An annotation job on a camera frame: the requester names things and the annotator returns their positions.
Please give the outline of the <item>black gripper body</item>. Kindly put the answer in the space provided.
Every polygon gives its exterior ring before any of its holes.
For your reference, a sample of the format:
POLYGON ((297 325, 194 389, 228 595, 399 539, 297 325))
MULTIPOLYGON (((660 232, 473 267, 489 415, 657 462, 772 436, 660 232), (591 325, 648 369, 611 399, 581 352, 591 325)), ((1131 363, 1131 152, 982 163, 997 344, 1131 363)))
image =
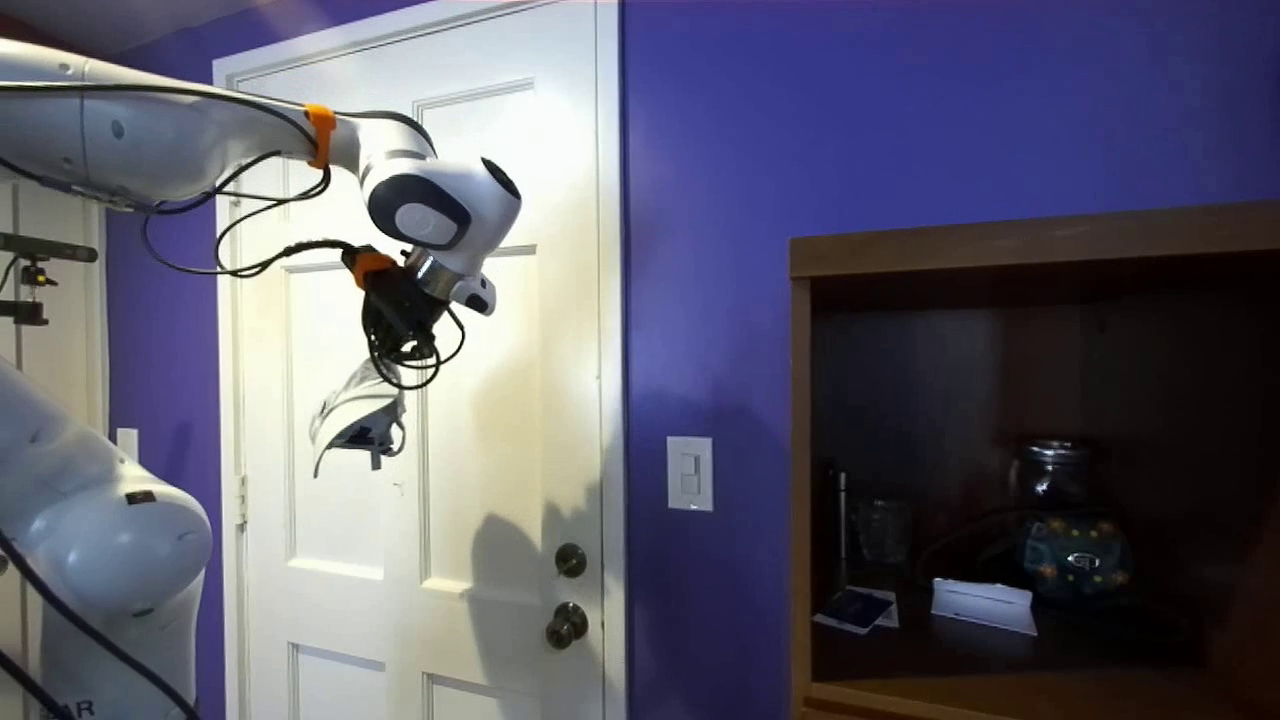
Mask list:
POLYGON ((439 317, 445 300, 428 296, 405 267, 382 267, 364 279, 360 326, 382 363, 437 358, 439 317))

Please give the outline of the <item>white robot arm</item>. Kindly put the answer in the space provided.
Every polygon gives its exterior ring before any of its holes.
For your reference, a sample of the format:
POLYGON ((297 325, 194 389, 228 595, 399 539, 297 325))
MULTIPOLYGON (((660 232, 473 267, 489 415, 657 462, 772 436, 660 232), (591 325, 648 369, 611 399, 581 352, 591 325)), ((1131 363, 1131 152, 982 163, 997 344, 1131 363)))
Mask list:
MULTIPOLYGON (((445 363, 437 319, 497 303, 485 260, 522 211, 502 163, 439 161, 405 113, 249 96, 28 39, 0 39, 0 161, 142 215, 201 209, 263 161, 352 171, 382 241, 410 246, 342 252, 364 290, 352 382, 398 397, 410 369, 445 363)), ((0 376, 0 534, 44 600, 39 659, 4 669, 44 720, 201 720, 208 510, 17 372, 0 376)))

